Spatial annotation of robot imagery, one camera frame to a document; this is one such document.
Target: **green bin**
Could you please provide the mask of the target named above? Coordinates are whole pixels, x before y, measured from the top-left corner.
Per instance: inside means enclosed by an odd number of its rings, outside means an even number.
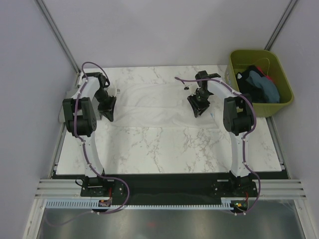
[[[248,66],[260,67],[264,74],[274,81],[279,95],[280,103],[253,103],[257,117],[270,117],[282,107],[289,105],[294,100],[294,94],[287,81],[283,68],[277,56],[266,50],[236,50],[229,56],[229,63],[225,71],[226,83],[239,91],[236,74],[244,72]]]

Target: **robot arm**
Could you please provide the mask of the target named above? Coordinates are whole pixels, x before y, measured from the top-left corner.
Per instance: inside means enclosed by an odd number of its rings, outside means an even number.
[[[196,74],[195,78],[200,79],[213,79],[214,77],[220,77],[218,74],[208,75],[206,71],[200,71]],[[199,88],[196,92],[189,96],[187,99],[190,102],[194,116],[200,116],[206,109],[208,109],[210,102],[208,97],[210,95],[216,95],[218,98],[224,100],[224,115],[223,123],[226,130],[230,134],[232,145],[232,166],[231,174],[233,177],[246,177],[250,171],[244,165],[243,150],[245,150],[245,158],[248,158],[248,137],[245,137],[245,145],[243,146],[243,136],[246,132],[250,131],[254,125],[254,118],[250,107],[247,103],[240,98],[240,92],[231,89],[229,86],[225,86],[220,83],[220,80],[216,81],[199,81]],[[251,102],[249,95],[244,95]]]
[[[81,136],[83,142],[76,138],[79,143],[80,150],[82,152],[82,157],[85,159],[85,153],[87,158],[90,159],[91,166],[94,170],[103,174],[104,169],[100,162],[96,144],[95,144],[95,130],[97,127],[97,121],[94,114],[94,109],[92,107],[92,99],[95,97],[98,102],[99,112],[108,118],[110,121],[113,121],[113,112],[116,97],[110,97],[107,91],[104,90],[105,83],[108,82],[108,79],[103,76],[101,73],[88,73],[88,81],[81,92],[81,88],[85,81],[83,80],[82,85],[79,90],[72,96],[72,98],[63,100],[63,111],[65,116],[65,124],[67,130],[75,136],[74,133],[74,112],[75,112],[75,102],[80,94],[79,103],[78,103],[78,112],[77,112],[77,134]],[[95,178],[96,174],[91,170],[90,165],[86,162],[85,164],[85,175],[89,178]]]
[[[232,165],[230,171],[235,177],[245,177],[250,173],[245,167],[243,159],[243,150],[245,150],[246,158],[248,158],[249,135],[245,137],[245,148],[243,147],[243,136],[254,124],[252,112],[241,98],[234,97],[232,92],[222,84],[208,81],[207,89],[218,98],[224,99],[223,122],[231,139]]]

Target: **black fabric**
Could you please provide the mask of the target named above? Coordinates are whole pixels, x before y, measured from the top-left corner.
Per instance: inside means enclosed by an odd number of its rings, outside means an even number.
[[[260,70],[257,69],[256,66],[249,66],[246,71],[244,71],[243,73],[239,73],[241,74],[242,78],[238,79],[238,74],[236,75],[239,91],[243,94],[250,94],[252,101],[254,103],[266,103],[266,99],[263,96],[263,91],[260,88],[255,87],[246,81],[246,79],[249,77],[250,71],[257,72],[261,77],[265,76]]]

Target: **white cloth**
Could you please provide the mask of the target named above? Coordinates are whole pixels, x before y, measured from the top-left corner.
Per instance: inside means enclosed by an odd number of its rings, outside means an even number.
[[[117,95],[112,125],[120,127],[218,128],[213,106],[198,118],[180,82],[172,84],[126,84]]]

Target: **gray floor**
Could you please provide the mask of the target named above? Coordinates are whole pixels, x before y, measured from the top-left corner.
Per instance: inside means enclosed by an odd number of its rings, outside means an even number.
[[[50,209],[51,223],[84,210]],[[293,202],[263,202],[246,216],[222,211],[123,210],[84,215],[65,226],[42,223],[44,239],[304,239]]]

